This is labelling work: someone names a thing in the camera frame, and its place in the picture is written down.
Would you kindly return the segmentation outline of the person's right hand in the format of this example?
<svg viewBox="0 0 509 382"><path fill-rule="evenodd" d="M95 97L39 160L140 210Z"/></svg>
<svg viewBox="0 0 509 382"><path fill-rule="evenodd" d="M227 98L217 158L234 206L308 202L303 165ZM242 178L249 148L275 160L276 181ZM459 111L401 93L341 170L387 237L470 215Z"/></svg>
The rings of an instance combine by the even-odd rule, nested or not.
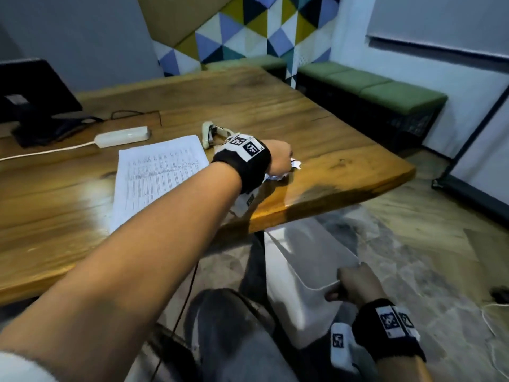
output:
<svg viewBox="0 0 509 382"><path fill-rule="evenodd" d="M356 267L339 268L336 277L339 283L335 288L345 288L347 290L345 302L353 304L358 310L369 302L388 299L378 277L364 262Z"/></svg>

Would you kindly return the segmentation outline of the person's left hand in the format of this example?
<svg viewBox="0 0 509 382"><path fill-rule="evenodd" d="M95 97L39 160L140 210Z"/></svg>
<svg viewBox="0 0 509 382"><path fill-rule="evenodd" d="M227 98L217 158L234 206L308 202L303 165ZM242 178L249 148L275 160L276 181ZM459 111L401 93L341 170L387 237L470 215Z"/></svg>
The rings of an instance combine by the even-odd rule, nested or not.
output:
<svg viewBox="0 0 509 382"><path fill-rule="evenodd" d="M282 174L282 157L293 154L292 147L289 143L279 140L263 140L263 143L271 154L271 162L266 170L269 175Z"/></svg>

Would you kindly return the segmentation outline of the white plastic waste bin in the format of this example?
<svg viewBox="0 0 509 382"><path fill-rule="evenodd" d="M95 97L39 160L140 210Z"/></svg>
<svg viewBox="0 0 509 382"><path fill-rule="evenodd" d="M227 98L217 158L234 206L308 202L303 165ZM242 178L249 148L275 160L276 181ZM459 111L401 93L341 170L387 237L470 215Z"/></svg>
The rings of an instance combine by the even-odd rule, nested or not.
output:
<svg viewBox="0 0 509 382"><path fill-rule="evenodd" d="M325 295L339 285L337 270L359 258L315 218L264 231L267 295L292 346L302 349L323 337L340 308Z"/></svg>

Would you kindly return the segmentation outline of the black left wristband with markers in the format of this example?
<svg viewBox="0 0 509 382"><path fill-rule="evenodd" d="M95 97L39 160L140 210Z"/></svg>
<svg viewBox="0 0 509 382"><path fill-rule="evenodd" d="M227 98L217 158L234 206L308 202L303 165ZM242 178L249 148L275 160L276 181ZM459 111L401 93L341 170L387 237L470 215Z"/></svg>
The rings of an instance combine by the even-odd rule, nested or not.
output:
<svg viewBox="0 0 509 382"><path fill-rule="evenodd" d="M254 136L237 133L216 149L212 161L231 166L241 179L240 194L247 194L263 183L271 160L271 153L264 143Z"/></svg>

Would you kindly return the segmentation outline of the black wristband with markers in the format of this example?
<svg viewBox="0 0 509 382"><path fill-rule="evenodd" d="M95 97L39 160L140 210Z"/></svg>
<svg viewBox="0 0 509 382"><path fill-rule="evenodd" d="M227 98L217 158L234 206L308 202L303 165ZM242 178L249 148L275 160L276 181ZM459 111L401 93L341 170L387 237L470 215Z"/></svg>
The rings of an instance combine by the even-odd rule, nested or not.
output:
<svg viewBox="0 0 509 382"><path fill-rule="evenodd" d="M427 362L408 313L388 299L363 305L352 324L352 333L356 344L365 348L375 362L393 357L418 357Z"/></svg>
<svg viewBox="0 0 509 382"><path fill-rule="evenodd" d="M263 183L271 160L271 153L264 143L254 136L237 133L216 149L212 161L231 166L241 179L240 194L247 194Z"/></svg>

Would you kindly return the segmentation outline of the black right wristband with markers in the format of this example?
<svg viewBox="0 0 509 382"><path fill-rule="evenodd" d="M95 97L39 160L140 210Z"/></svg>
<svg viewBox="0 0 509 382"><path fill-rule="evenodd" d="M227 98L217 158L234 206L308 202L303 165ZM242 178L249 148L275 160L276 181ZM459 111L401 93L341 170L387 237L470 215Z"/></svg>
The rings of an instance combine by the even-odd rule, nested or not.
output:
<svg viewBox="0 0 509 382"><path fill-rule="evenodd" d="M352 333L356 344L365 348L375 362L393 357L418 357L427 362L408 313L388 299L363 305L352 324Z"/></svg>

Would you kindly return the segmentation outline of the white stapler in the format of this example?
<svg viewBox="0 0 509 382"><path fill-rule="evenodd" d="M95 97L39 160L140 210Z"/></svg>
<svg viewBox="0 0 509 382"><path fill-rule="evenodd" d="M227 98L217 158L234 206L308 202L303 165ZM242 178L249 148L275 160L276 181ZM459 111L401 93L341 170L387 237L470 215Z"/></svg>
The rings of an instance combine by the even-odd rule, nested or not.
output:
<svg viewBox="0 0 509 382"><path fill-rule="evenodd" d="M205 121L201 127L201 144L204 150L214 147L214 137L231 138L236 133L228 128L215 125L212 121Z"/></svg>

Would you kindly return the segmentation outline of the black table leg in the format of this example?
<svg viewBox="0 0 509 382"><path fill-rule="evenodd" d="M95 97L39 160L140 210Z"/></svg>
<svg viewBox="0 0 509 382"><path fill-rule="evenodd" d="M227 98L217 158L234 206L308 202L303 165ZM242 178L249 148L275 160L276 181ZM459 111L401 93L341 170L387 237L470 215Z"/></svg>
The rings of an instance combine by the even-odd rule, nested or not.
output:
<svg viewBox="0 0 509 382"><path fill-rule="evenodd" d="M267 282L265 265L265 234L255 232L239 292L251 301L267 305Z"/></svg>

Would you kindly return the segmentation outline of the green bench cushion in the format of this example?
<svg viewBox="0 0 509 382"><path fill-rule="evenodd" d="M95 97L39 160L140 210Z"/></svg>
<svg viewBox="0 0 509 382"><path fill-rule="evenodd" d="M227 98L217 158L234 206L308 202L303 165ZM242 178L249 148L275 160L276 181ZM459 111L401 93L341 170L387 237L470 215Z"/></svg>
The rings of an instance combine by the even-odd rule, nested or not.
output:
<svg viewBox="0 0 509 382"><path fill-rule="evenodd" d="M217 62L207 63L205 70L225 70L231 68L261 68L265 71L286 69L287 62L272 55L262 55L257 57L243 57L239 59L227 59Z"/></svg>
<svg viewBox="0 0 509 382"><path fill-rule="evenodd" d="M391 81L363 89L359 97L401 115L410 115L442 107L448 96L413 84Z"/></svg>
<svg viewBox="0 0 509 382"><path fill-rule="evenodd" d="M361 70L348 70L325 77L325 83L331 87L357 96L364 89L393 81L391 78Z"/></svg>
<svg viewBox="0 0 509 382"><path fill-rule="evenodd" d="M352 68L335 63L335 62L319 62L308 63L298 68L297 75L305 75L315 79L324 79L329 75L347 72L353 70Z"/></svg>

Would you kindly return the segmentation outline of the black bench base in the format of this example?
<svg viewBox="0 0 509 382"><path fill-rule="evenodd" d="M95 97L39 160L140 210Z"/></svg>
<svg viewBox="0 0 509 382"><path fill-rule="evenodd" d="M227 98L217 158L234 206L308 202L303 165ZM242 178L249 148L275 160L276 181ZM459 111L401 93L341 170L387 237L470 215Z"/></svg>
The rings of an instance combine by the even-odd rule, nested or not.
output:
<svg viewBox="0 0 509 382"><path fill-rule="evenodd" d="M315 79L296 74L296 89L341 121L394 153L420 147L445 104L417 114L401 115Z"/></svg>

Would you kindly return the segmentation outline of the person's grey trousers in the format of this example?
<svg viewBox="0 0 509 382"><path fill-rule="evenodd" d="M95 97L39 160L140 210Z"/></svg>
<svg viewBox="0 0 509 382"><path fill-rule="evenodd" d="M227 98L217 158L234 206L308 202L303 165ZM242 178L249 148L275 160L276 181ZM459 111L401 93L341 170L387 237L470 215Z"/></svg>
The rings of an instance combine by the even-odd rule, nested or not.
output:
<svg viewBox="0 0 509 382"><path fill-rule="evenodd" d="M232 289L198 293L188 308L184 337L201 382L298 382L267 318Z"/></svg>

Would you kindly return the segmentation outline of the printed white paper sheet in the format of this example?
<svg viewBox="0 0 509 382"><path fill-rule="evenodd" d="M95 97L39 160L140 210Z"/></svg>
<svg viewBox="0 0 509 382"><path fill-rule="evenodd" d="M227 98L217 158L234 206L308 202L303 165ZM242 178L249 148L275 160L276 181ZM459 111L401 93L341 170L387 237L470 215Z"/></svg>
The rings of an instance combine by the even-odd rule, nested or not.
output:
<svg viewBox="0 0 509 382"><path fill-rule="evenodd" d="M120 150L109 233L208 164L197 135Z"/></svg>

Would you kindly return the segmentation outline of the black-framed white board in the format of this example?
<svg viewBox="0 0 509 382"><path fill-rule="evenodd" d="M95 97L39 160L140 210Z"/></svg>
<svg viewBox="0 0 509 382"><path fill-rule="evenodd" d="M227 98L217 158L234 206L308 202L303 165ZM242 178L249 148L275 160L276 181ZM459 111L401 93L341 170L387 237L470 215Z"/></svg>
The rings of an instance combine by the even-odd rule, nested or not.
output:
<svg viewBox="0 0 509 382"><path fill-rule="evenodd" d="M509 228L509 86L431 187Z"/></svg>

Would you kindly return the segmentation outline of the person's white sleeve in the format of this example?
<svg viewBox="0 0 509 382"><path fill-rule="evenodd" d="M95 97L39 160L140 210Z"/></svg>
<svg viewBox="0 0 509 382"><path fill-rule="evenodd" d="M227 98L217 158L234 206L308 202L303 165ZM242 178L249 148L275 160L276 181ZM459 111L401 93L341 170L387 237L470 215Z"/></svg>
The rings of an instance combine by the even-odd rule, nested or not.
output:
<svg viewBox="0 0 509 382"><path fill-rule="evenodd" d="M58 382L37 362L0 352L0 382Z"/></svg>

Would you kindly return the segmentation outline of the colourful triangle wall panel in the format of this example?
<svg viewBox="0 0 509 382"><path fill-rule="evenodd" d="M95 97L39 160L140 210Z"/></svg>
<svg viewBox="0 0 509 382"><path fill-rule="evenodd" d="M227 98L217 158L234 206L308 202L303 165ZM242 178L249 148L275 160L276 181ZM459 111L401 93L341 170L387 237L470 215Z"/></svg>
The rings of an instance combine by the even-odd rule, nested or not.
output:
<svg viewBox="0 0 509 382"><path fill-rule="evenodd" d="M272 55L268 71L296 88L298 68L329 60L340 0L137 0L165 76Z"/></svg>

